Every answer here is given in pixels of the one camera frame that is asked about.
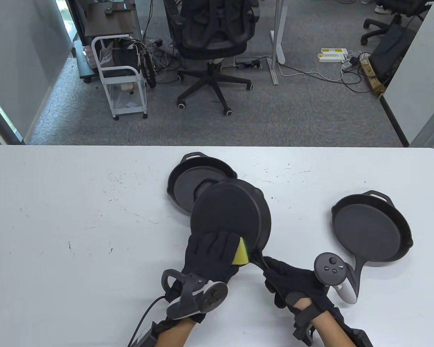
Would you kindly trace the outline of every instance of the chair base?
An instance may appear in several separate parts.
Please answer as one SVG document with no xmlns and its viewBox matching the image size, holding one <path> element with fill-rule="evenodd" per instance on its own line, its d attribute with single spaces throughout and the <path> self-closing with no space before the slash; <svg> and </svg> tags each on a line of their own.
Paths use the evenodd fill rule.
<svg viewBox="0 0 434 347">
<path fill-rule="evenodd" d="M 400 14 L 396 14 L 393 18 L 391 23 L 387 24 L 387 23 L 383 23 L 383 22 L 379 22 L 378 20 L 372 20 L 367 18 L 365 20 L 365 22 L 363 23 L 363 27 L 365 29 L 369 28 L 370 25 L 374 25 L 377 26 L 379 29 L 378 30 L 374 30 L 374 31 L 370 31 L 369 33 L 366 33 L 364 35 L 362 35 L 361 39 L 360 39 L 360 43 L 362 46 L 366 46 L 368 44 L 368 39 L 373 37 L 373 36 L 377 36 L 377 35 L 384 35 L 389 31 L 389 28 L 391 27 L 392 24 L 397 24 L 400 25 L 400 23 L 402 23 L 402 16 Z"/>
<path fill-rule="evenodd" d="M 214 89 L 215 94 L 217 94 L 217 97 L 220 100 L 220 103 L 224 107 L 224 115 L 230 116 L 233 113 L 233 111 L 228 107 L 227 101 L 225 100 L 224 95 L 222 94 L 222 91 L 220 90 L 218 82 L 245 84 L 247 90 L 252 90 L 253 84 L 251 83 L 251 80 L 247 80 L 245 78 L 239 78 L 239 77 L 224 75 L 221 73 L 221 71 L 222 71 L 222 65 L 221 64 L 214 64 L 214 63 L 208 63 L 206 71 L 185 71 L 185 70 L 177 71 L 177 76 L 178 76 L 180 81 L 183 81 L 184 76 L 192 76 L 192 77 L 199 78 L 199 81 L 197 81 L 195 84 L 193 84 L 191 87 L 189 87 L 184 93 L 182 93 L 177 98 L 178 108 L 184 109 L 187 105 L 184 100 L 188 96 L 193 94 L 195 91 L 197 91 L 201 87 L 203 87 L 205 85 L 209 85 L 212 87 L 212 89 Z"/>
</svg>

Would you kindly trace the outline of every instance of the white power strip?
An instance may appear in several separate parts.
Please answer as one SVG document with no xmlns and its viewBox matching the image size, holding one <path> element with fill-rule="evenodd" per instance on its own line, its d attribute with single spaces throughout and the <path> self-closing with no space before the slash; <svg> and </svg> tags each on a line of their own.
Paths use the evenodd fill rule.
<svg viewBox="0 0 434 347">
<path fill-rule="evenodd" d="M 342 63 L 345 59 L 342 53 L 317 54 L 320 63 Z"/>
<path fill-rule="evenodd" d="M 348 51 L 346 48 L 322 48 L 322 53 L 342 53 L 346 56 Z"/>
</svg>

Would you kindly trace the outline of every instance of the hand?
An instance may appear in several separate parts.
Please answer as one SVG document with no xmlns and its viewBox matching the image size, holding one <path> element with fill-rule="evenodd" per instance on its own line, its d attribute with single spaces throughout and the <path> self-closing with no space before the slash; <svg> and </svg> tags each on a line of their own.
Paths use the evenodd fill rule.
<svg viewBox="0 0 434 347">
<path fill-rule="evenodd" d="M 181 272 L 227 284 L 239 270 L 239 266 L 232 265 L 239 243 L 240 238 L 236 234 L 226 231 L 207 235 L 192 234 L 188 239 L 185 265 Z M 175 281 L 166 293 L 166 300 L 172 302 L 181 295 L 181 291 L 182 283 Z M 205 314 L 196 314 L 191 319 L 200 323 L 204 317 Z"/>
<path fill-rule="evenodd" d="M 275 293 L 277 307 L 286 307 L 286 297 L 291 292 L 300 292 L 310 299 L 296 302 L 294 307 L 297 309 L 306 309 L 312 302 L 322 311 L 334 307 L 326 296 L 325 285 L 316 278 L 314 271 L 298 269 L 270 257 L 264 257 L 264 260 L 268 265 L 268 269 L 264 271 L 265 286 L 271 293 Z"/>
</svg>

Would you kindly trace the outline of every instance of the cardboard box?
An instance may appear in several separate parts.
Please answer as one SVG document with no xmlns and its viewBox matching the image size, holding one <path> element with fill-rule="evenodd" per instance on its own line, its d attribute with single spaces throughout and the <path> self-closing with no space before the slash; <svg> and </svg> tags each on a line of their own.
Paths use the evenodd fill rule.
<svg viewBox="0 0 434 347">
<path fill-rule="evenodd" d="M 367 80 L 368 83 L 370 84 L 372 92 L 375 95 L 380 96 L 382 93 L 386 91 L 386 86 L 384 86 L 381 82 L 379 82 L 368 57 L 366 56 L 362 58 L 360 60 L 360 64 L 363 68 L 364 73 L 368 77 Z"/>
</svg>

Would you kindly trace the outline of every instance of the gray carpet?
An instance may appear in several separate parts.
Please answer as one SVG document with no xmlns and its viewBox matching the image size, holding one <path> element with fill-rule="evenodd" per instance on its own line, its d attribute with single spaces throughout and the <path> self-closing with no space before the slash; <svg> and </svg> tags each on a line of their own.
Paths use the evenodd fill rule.
<svg viewBox="0 0 434 347">
<path fill-rule="evenodd" d="M 364 51 L 359 44 L 365 18 L 376 15 L 374 5 L 342 5 L 334 0 L 286 0 L 288 18 L 283 37 L 286 64 L 339 77 L 339 64 L 321 64 L 316 54 L 322 47 L 346 47 Z M 140 22 L 145 25 L 149 0 L 138 2 Z M 275 2 L 261 2 L 256 34 L 243 56 L 263 56 L 271 51 L 269 30 L 273 28 Z M 414 20 L 410 28 L 418 26 Z M 166 37 L 168 28 L 162 1 L 155 0 L 148 36 Z M 372 38 L 373 50 L 379 38 Z M 99 81 L 84 84 L 78 78 L 75 59 L 69 58 L 47 107 L 35 128 L 30 144 L 45 145 L 230 145 L 230 146 L 373 146 L 400 147 L 378 99 L 370 93 L 356 94 L 340 84 L 309 76 L 282 77 L 273 86 L 267 65 L 262 70 L 227 69 L 225 73 L 250 78 L 252 91 L 226 84 L 222 91 L 233 109 L 222 115 L 222 106 L 209 87 L 187 99 L 187 108 L 176 107 L 176 97 L 195 79 L 161 84 L 147 89 L 149 118 L 121 116 L 112 120 Z M 165 81 L 176 78 L 173 72 Z M 351 86 L 366 91 L 361 84 Z"/>
</svg>

